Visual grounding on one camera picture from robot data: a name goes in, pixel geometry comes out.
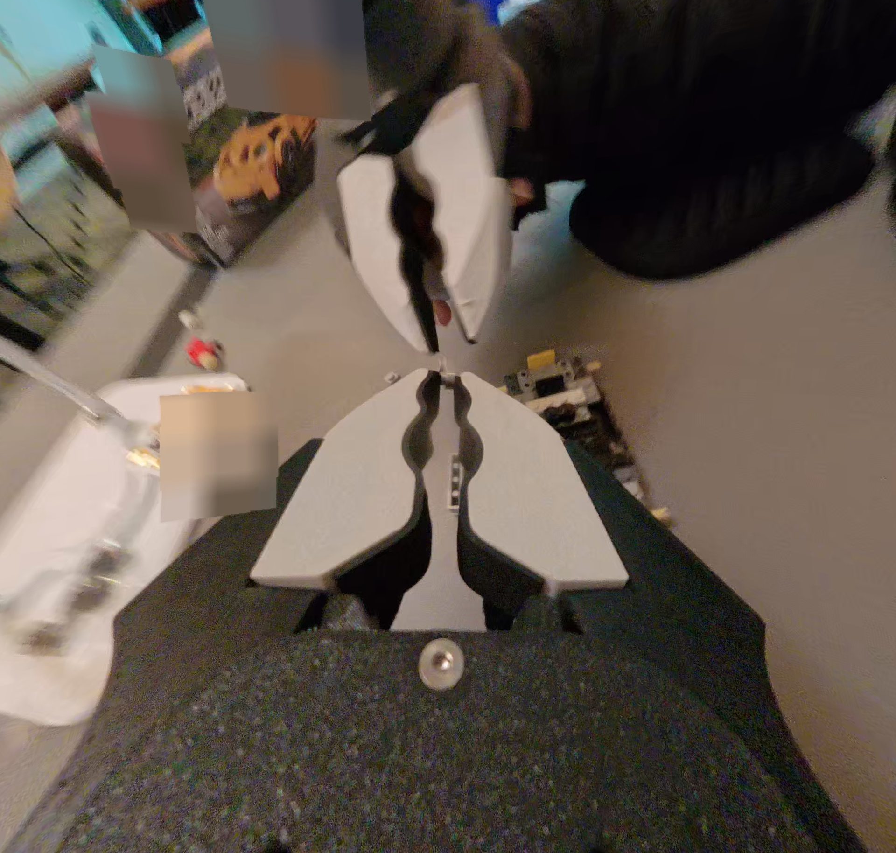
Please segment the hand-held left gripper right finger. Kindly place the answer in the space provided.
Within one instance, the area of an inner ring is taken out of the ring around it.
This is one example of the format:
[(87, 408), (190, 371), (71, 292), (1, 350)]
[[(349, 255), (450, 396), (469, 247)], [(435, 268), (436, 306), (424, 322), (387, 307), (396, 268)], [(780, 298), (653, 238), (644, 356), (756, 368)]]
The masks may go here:
[(629, 572), (562, 437), (471, 373), (454, 379), (454, 413), (458, 568), (487, 627), (510, 625), (532, 598), (622, 589)]

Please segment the grey desk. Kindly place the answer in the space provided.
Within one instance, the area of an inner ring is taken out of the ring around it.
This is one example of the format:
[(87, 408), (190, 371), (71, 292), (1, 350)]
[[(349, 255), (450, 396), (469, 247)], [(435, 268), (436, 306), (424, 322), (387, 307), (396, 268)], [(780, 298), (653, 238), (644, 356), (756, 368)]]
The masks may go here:
[[(575, 185), (526, 220), (479, 343), (452, 366), (500, 379), (526, 354), (602, 362), (610, 410), (675, 532), (765, 621), (770, 675), (813, 772), (871, 851), (894, 851), (894, 236), (890, 178), (715, 273), (617, 273), (567, 231)], [(417, 366), (307, 195), (215, 278), (129, 244), (47, 362), (100, 387), (183, 374), (194, 296), (229, 365), (275, 399), (280, 458), (390, 370)]]

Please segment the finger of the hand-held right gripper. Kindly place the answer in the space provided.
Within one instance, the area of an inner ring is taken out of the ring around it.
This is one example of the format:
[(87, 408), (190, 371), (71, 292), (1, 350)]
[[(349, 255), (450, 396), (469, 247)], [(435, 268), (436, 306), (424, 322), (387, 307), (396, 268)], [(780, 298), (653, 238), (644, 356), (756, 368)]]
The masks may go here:
[(426, 330), (401, 266), (402, 240), (392, 221), (393, 160), (361, 155), (337, 176), (350, 259), (357, 276), (392, 328), (422, 354), (435, 354), (435, 330)]
[(424, 290), (450, 304), (463, 338), (475, 344), (512, 248), (510, 190), (497, 175), (476, 84), (435, 103), (411, 144), (411, 160), (433, 205)]

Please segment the black printed toy box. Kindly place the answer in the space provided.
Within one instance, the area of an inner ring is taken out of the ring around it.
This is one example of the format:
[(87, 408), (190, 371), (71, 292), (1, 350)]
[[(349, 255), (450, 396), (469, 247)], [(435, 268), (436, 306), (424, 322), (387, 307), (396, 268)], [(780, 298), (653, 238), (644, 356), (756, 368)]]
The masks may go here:
[(181, 87), (196, 211), (181, 238), (197, 261), (227, 267), (311, 186), (316, 120), (231, 107), (217, 64)]

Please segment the brick car chassis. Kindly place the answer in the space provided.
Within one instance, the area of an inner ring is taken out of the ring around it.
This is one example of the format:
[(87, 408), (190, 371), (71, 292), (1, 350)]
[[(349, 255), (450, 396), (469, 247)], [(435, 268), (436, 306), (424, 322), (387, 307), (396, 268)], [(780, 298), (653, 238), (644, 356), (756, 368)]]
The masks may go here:
[(661, 524), (672, 527), (666, 507), (651, 501), (648, 485), (599, 383), (601, 363), (571, 350), (529, 354), (504, 375), (499, 390), (539, 415), (567, 442), (578, 444)]

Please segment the white book stand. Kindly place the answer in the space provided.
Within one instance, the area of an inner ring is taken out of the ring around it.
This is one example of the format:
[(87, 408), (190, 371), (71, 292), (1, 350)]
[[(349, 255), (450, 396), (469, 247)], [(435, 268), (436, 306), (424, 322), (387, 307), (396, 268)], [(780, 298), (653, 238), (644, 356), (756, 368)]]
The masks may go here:
[(50, 371), (80, 409), (2, 519), (2, 596), (64, 552), (133, 534), (137, 557), (114, 597), (89, 615), (61, 655), (18, 651), (2, 634), (2, 718), (39, 726), (83, 722), (104, 693), (113, 623), (228, 511), (274, 504), (278, 468), (270, 400), (230, 373), (118, 381), (88, 393)]

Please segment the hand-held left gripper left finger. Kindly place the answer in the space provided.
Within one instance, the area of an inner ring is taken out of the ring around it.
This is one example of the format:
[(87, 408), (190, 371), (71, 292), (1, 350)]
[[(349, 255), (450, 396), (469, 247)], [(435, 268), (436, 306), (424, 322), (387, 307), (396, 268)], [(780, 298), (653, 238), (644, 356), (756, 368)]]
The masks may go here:
[(414, 370), (334, 426), (252, 567), (252, 582), (353, 596), (374, 623), (394, 623), (430, 567), (424, 468), (436, 415), (437, 373)]

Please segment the clear bag of black gears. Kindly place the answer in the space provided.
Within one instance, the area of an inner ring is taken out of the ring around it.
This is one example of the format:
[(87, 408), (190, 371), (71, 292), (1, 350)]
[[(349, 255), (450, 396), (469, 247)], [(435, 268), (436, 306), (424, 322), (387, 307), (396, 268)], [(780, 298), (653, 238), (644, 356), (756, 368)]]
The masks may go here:
[(2, 634), (24, 654), (63, 654), (84, 620), (114, 597), (136, 559), (133, 534), (123, 531), (82, 552), (64, 552), (2, 596)]

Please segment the person's right forearm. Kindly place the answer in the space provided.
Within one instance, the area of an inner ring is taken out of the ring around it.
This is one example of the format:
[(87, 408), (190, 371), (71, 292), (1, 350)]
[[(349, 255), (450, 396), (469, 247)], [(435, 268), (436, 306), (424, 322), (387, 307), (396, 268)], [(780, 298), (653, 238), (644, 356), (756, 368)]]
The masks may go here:
[(850, 132), (894, 85), (895, 0), (538, 0), (502, 30), (535, 179), (623, 273), (711, 272), (857, 194)]

